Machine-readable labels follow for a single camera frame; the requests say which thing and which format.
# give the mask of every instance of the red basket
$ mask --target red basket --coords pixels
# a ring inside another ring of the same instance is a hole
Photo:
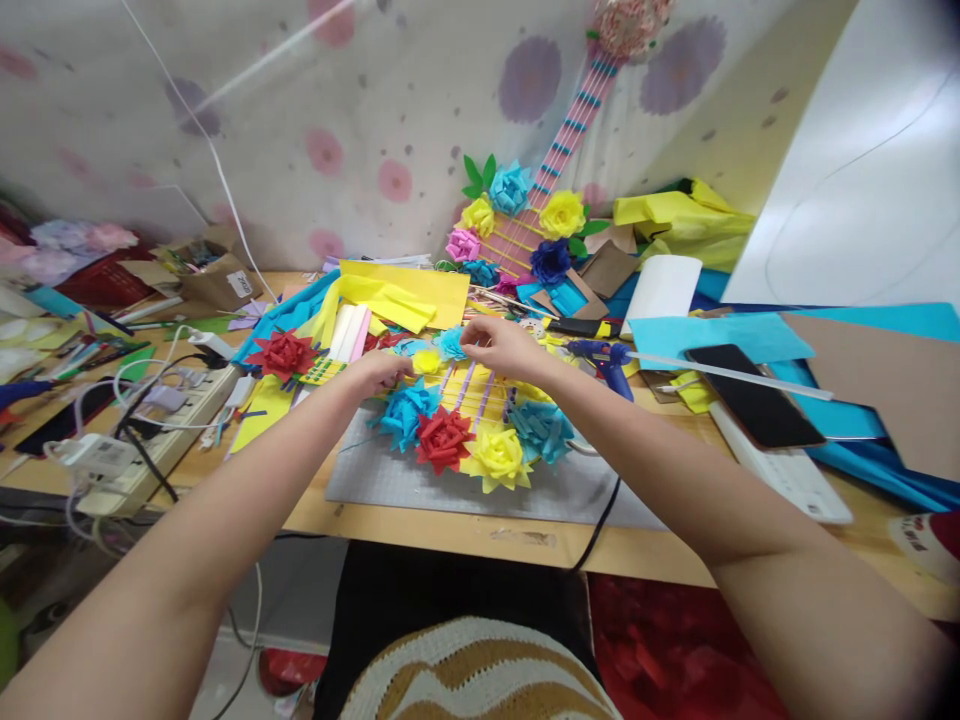
[[[74,273],[56,289],[84,307],[126,307],[150,297],[154,289],[124,269],[119,261],[153,259],[142,245],[117,250]]]

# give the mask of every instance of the smartphone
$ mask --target smartphone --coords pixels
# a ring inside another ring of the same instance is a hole
[[[100,381],[113,380],[112,376],[101,378]],[[121,388],[127,388],[130,383],[124,381],[120,383]],[[84,424],[91,418],[98,415],[101,410],[106,408],[113,401],[113,387],[111,385],[100,385],[91,388],[84,395],[83,404],[80,407],[80,416]],[[30,435],[24,438],[14,450],[24,455],[42,458],[45,456],[43,451],[44,443],[52,441],[66,440],[77,433],[77,423],[73,412],[73,403],[67,405],[43,425],[34,430]]]
[[[695,348],[687,350],[686,355],[703,365],[763,376],[736,345]],[[704,373],[703,377],[740,425],[740,429],[761,450],[816,447],[827,442],[786,393],[711,373]]]

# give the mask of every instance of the hot glue gun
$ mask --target hot glue gun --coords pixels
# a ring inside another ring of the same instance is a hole
[[[629,345],[623,343],[605,343],[597,340],[574,340],[564,347],[577,357],[588,360],[607,381],[607,386],[618,395],[633,401],[633,390],[627,383],[622,367],[630,362],[627,353]]]

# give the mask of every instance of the gray cutting mat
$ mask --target gray cutting mat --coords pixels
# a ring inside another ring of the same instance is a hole
[[[382,409],[382,403],[364,405],[347,428],[327,485],[330,502],[595,525],[610,499],[616,473],[601,458],[576,452],[553,466],[537,463],[530,473],[531,490],[501,487],[484,495],[479,478],[450,470],[437,477],[432,465],[417,464],[412,450],[391,451],[390,436],[367,427]],[[666,529],[625,484],[607,524]]]

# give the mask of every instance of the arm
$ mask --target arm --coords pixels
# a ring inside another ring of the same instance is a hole
[[[918,714],[950,645],[833,536],[715,448],[545,358],[522,328],[478,318],[463,342],[547,392],[700,556],[793,715]]]
[[[360,402],[412,374],[367,353],[157,523],[0,696],[0,717],[186,718],[228,597]]]

